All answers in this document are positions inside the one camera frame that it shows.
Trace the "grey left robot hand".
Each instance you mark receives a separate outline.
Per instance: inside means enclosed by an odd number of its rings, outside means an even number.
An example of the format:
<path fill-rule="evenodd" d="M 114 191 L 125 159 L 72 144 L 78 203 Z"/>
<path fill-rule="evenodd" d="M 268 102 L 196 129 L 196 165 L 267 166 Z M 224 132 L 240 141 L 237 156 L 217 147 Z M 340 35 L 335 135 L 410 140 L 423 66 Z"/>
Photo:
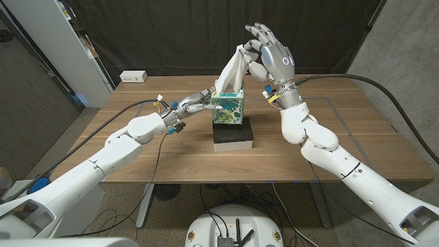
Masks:
<path fill-rule="evenodd" d="M 174 102 L 161 117 L 167 127 L 176 124 L 181 119 L 190 117 L 202 110 L 219 110 L 223 109 L 220 105 L 210 103 L 213 89 L 205 89 L 199 93 L 193 93 L 186 96 L 179 102 Z"/>

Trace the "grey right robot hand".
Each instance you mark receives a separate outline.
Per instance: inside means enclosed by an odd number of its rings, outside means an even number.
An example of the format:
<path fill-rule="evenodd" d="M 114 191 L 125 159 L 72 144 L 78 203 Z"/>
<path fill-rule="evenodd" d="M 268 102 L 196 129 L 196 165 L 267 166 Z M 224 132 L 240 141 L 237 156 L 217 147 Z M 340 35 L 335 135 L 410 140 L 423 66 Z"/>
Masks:
<path fill-rule="evenodd" d="M 293 85 L 294 59 L 289 48 L 282 45 L 274 33 L 262 23 L 246 25 L 245 29 L 255 36 L 239 49 L 250 74 L 260 82 L 273 82 L 277 87 L 278 102 L 282 109 L 301 104 L 300 93 Z"/>

